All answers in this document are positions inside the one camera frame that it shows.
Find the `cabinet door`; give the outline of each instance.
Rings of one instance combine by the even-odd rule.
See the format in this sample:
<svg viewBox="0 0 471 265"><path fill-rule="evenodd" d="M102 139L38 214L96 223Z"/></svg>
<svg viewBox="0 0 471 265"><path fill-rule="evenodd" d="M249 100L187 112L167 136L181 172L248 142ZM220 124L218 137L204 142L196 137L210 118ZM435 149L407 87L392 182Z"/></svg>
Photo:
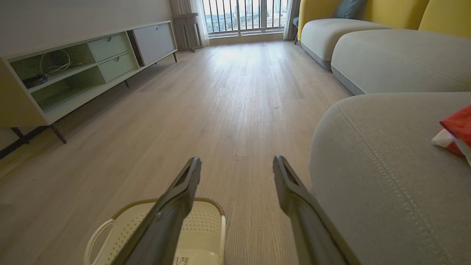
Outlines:
<svg viewBox="0 0 471 265"><path fill-rule="evenodd" d="M135 29L134 36L144 65L176 49L170 23Z"/></svg>

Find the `sticker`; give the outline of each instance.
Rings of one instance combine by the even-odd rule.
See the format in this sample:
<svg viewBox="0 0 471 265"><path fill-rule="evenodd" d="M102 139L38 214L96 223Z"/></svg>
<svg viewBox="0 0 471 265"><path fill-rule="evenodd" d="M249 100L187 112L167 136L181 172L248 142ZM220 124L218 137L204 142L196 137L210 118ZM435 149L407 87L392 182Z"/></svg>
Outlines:
<svg viewBox="0 0 471 265"><path fill-rule="evenodd" d="M190 257L175 257L173 265L188 265Z"/></svg>

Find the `light green drawer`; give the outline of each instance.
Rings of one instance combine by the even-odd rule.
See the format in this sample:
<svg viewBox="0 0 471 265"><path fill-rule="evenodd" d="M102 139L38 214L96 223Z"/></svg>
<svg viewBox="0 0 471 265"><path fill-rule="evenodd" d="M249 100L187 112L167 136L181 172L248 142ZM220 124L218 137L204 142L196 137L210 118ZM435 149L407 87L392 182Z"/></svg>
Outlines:
<svg viewBox="0 0 471 265"><path fill-rule="evenodd" d="M128 47L121 34L89 42L91 51L97 62L103 61L120 53L126 52Z"/></svg>
<svg viewBox="0 0 471 265"><path fill-rule="evenodd" d="M131 59L131 54L126 53L101 64L100 68L105 76L106 82L109 82L134 69L134 64Z"/></svg>

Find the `wooden floor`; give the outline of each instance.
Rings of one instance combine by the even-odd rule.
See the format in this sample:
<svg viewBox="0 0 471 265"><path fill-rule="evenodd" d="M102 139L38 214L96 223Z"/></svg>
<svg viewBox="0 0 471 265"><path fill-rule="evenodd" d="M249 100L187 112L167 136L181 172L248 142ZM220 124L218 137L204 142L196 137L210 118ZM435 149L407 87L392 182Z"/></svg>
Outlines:
<svg viewBox="0 0 471 265"><path fill-rule="evenodd" d="M157 198L190 157L197 196L227 216L226 265L297 264L272 173L284 155L308 189L323 113L351 94L292 42L178 53L58 122L0 161L0 264L83 264L93 231Z"/></svg>

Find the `laundry basket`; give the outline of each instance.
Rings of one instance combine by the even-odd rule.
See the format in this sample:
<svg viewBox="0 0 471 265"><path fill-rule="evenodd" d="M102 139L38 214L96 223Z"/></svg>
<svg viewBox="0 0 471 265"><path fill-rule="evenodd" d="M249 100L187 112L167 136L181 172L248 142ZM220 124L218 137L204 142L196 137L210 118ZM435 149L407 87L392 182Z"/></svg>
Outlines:
<svg viewBox="0 0 471 265"><path fill-rule="evenodd" d="M156 201L127 205L98 227L85 248L84 265L111 265ZM91 263L95 241L110 226L111 231ZM226 218L219 203L209 198L195 198L191 212L183 220L173 265L222 265L225 234Z"/></svg>

